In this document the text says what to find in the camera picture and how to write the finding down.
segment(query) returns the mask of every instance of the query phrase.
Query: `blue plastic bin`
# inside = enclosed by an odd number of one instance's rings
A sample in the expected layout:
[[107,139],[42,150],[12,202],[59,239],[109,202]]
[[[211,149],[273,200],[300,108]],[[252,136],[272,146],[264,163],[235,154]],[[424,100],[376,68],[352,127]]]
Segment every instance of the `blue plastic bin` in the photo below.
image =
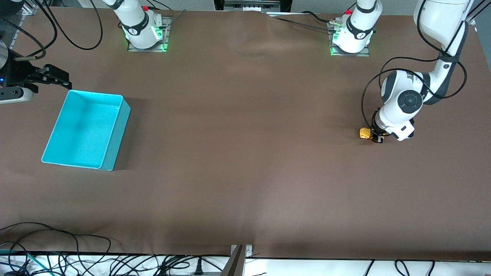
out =
[[41,161],[112,170],[130,110],[121,95],[68,91]]

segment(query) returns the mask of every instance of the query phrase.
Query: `white floor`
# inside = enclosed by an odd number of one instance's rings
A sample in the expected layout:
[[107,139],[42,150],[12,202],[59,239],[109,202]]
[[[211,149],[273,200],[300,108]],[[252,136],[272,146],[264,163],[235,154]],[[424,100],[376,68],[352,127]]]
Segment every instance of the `white floor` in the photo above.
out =
[[[117,258],[118,256],[107,256],[104,260],[110,258]],[[98,261],[101,256],[81,256],[82,260]],[[130,265],[136,265],[141,260],[144,260],[145,256],[142,256],[134,261],[130,262]],[[159,262],[164,259],[164,256],[158,257]],[[223,268],[228,260],[228,257],[205,257],[208,261]],[[25,256],[12,256],[12,264],[22,265]],[[36,260],[44,266],[48,267],[46,256],[37,256]],[[51,264],[55,266],[57,264],[57,257],[51,256]],[[77,256],[70,256],[69,261],[77,261]],[[8,262],[7,256],[0,256],[0,262]],[[112,260],[99,263],[90,269],[95,276],[108,276],[109,266]],[[190,266],[186,269],[172,270],[172,275],[189,275],[196,269],[197,258],[189,261]],[[257,276],[263,273],[265,276],[364,276],[369,260],[292,260],[292,259],[247,259],[244,269],[244,276]],[[426,276],[431,266],[431,262],[428,261],[405,261],[408,267],[409,273],[412,276]],[[216,272],[218,271],[213,266],[202,262],[204,272]],[[74,264],[81,272],[84,271],[80,262]],[[143,263],[139,269],[150,269],[157,267],[158,264],[154,258]],[[41,270],[42,267],[30,262],[28,270],[30,272]],[[129,268],[123,267],[118,271],[117,275],[122,275],[127,272]],[[0,272],[6,273],[11,271],[7,265],[0,265]],[[139,276],[152,276],[155,270],[148,272],[139,272]],[[66,275],[77,276],[77,272],[73,268],[67,270]],[[485,276],[485,274],[491,274],[491,263],[476,263],[476,262],[436,262],[435,268],[432,272],[432,276]],[[49,273],[42,274],[45,276],[51,276]],[[394,267],[394,261],[375,261],[370,273],[370,276],[399,276],[399,273]]]

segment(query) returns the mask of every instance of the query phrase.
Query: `brown tabletop surface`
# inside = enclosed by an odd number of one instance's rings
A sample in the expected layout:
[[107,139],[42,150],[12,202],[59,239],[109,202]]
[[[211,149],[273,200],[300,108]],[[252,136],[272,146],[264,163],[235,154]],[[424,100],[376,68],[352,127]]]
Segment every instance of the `brown tabletop surface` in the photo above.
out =
[[[95,44],[93,10],[55,14],[75,42]],[[382,16],[361,58],[330,56],[322,31],[259,12],[187,11],[167,53],[129,53],[114,12],[100,14],[97,49],[78,50],[59,33],[33,64],[68,71],[74,89],[125,97],[132,111],[115,171],[40,161],[66,96],[40,85],[33,101],[0,106],[2,225],[104,235],[112,252],[226,254],[253,244],[263,257],[490,259],[491,74],[474,27],[461,59],[465,89],[424,106],[414,138],[380,145],[358,137],[366,83],[391,57],[437,56],[412,17]],[[24,27],[44,44],[53,34],[40,11]],[[15,50],[36,45],[19,35]],[[462,78],[456,69],[450,91]],[[368,116],[381,103],[374,83]],[[46,233],[24,244],[75,250]],[[86,239],[81,250],[105,246]]]

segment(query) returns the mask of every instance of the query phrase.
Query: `brown table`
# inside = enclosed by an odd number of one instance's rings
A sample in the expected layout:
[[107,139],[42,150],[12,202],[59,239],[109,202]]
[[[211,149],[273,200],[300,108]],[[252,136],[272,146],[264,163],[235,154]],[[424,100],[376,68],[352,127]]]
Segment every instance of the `brown table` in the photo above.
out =
[[[55,12],[86,47],[98,38],[93,13]],[[382,16],[371,57],[356,58],[330,56],[324,33],[258,12],[185,12],[167,53],[128,53],[115,14],[100,13],[100,47],[81,51],[59,37],[33,63],[68,71],[74,89],[126,98],[132,113],[116,170],[41,163],[66,95],[42,85],[33,101],[0,107],[2,225],[105,235],[117,241],[112,252],[224,254],[246,243],[271,257],[491,258],[491,74],[473,27],[462,93],[425,106],[413,139],[379,145],[357,134],[365,84],[393,56],[436,56],[412,17]],[[51,38],[41,12],[24,27]],[[36,46],[20,35],[15,49]],[[457,72],[450,90],[461,79]],[[379,106],[374,84],[367,114]],[[25,244],[74,250],[59,235]],[[81,250],[104,248],[86,240]]]

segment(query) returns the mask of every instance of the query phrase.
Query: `cable connector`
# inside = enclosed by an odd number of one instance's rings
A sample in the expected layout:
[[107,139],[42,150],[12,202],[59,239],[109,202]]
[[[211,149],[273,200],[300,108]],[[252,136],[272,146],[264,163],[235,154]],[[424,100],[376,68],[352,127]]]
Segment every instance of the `cable connector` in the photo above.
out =
[[196,271],[194,275],[203,275],[203,269],[201,268],[201,257],[198,258],[198,264],[196,265]]

